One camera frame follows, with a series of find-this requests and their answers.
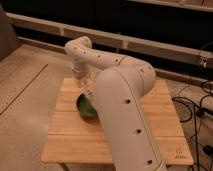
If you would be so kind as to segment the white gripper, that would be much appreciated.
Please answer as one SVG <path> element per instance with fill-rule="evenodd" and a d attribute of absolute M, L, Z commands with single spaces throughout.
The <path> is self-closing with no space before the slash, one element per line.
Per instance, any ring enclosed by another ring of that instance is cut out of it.
<path fill-rule="evenodd" d="M 74 62 L 72 66 L 74 78 L 81 84 L 84 84 L 89 74 L 89 66 L 85 62 Z"/>

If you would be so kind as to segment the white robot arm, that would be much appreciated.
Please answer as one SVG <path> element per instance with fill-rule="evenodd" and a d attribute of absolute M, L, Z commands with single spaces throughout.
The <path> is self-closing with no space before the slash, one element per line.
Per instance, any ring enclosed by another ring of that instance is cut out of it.
<path fill-rule="evenodd" d="M 100 70 L 93 82 L 92 99 L 116 171 L 167 171 L 141 105 L 141 97 L 156 81 L 151 64 L 96 50 L 86 36 L 67 42 L 65 51 L 72 58 L 76 79 L 86 77 L 90 66 Z"/>

